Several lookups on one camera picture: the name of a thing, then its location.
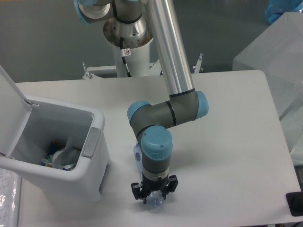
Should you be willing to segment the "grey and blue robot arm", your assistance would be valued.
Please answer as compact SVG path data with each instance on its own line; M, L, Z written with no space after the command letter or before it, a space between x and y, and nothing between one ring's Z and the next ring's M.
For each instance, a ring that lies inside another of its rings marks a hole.
M169 100L156 105L131 104L128 120L142 153L142 181L132 183L137 200L147 201L157 192L162 198L174 192L178 179L169 175L172 153L171 127L207 115L203 92L196 91L170 0L76 0L75 11L84 24L104 21L104 35L120 51L154 40L169 92Z

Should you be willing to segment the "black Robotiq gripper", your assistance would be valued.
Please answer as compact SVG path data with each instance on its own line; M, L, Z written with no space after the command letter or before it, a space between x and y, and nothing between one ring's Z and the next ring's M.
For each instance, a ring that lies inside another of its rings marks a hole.
M166 199L167 195L173 193L178 185L176 175L166 176L164 179L152 181L143 175L141 183L132 183L131 189L136 200L143 200L146 204L146 198L153 191L161 191L162 196Z

